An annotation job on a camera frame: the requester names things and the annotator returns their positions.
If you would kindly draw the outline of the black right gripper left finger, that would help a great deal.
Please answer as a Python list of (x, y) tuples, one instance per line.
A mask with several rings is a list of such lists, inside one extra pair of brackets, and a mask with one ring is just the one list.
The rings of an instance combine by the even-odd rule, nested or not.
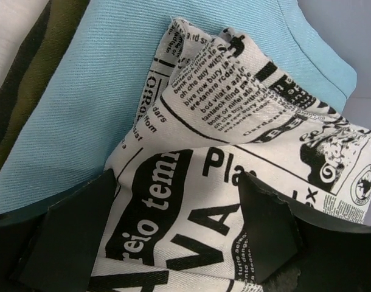
[(0, 214), (0, 291), (85, 291), (115, 189), (104, 172)]

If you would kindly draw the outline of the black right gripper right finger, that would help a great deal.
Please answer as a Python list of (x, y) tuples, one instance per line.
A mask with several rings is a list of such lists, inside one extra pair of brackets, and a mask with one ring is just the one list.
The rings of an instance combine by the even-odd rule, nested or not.
[(313, 209), (250, 173), (238, 190), (264, 291), (371, 291), (371, 226)]

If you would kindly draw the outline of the newspaper print trousers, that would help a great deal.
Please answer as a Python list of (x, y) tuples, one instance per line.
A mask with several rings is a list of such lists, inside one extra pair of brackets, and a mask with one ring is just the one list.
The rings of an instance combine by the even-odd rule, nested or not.
[(261, 291), (240, 176), (362, 225), (371, 130), (302, 89), (245, 33), (210, 36), (175, 18), (106, 168), (116, 197), (89, 291)]

